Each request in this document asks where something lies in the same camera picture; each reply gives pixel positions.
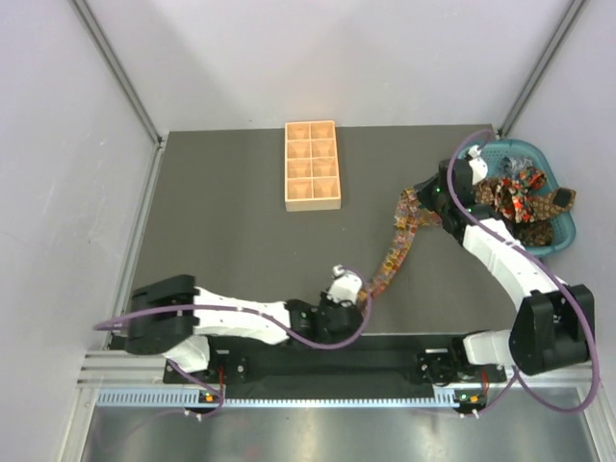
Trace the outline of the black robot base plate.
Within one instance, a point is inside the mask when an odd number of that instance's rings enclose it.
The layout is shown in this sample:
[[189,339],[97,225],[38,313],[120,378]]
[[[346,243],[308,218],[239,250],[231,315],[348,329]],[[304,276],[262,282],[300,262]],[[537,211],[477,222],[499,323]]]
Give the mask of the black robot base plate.
[[395,397],[505,379],[496,366],[470,365],[461,338],[449,334],[363,335],[333,350],[239,337],[214,337],[209,344],[207,365],[184,370],[207,384],[226,385],[234,398],[349,398],[361,390]]

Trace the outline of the colourful banana print tie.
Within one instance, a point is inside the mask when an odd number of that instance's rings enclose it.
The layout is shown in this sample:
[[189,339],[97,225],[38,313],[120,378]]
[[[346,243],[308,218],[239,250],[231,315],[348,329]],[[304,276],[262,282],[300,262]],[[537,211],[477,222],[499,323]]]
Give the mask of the colourful banana print tie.
[[421,203],[413,188],[402,191],[394,214],[392,242],[369,284],[369,294],[372,298],[380,296],[392,283],[411,249],[418,230],[424,226],[440,225],[440,217]]

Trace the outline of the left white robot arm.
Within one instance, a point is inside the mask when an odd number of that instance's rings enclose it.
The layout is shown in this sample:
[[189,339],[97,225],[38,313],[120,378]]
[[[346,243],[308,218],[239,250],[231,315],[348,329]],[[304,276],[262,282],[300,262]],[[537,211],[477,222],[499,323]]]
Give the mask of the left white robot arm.
[[279,347],[294,341],[314,349],[345,347],[367,323],[364,281],[338,266],[315,305],[299,299],[257,302],[217,295],[183,274],[135,290],[126,351],[161,355],[197,381],[218,370],[214,339],[248,339]]

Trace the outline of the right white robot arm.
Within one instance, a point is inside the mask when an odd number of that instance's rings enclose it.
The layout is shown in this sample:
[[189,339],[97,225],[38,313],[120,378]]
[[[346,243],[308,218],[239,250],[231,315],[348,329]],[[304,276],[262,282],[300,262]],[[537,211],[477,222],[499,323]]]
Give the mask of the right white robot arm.
[[420,203],[489,270],[517,311],[510,329],[466,335],[462,348],[449,357],[451,373],[469,381],[485,365],[536,375],[589,361],[594,338],[591,291],[541,269],[495,211],[475,201],[473,182],[486,173],[479,159],[444,160],[436,174],[416,187]]

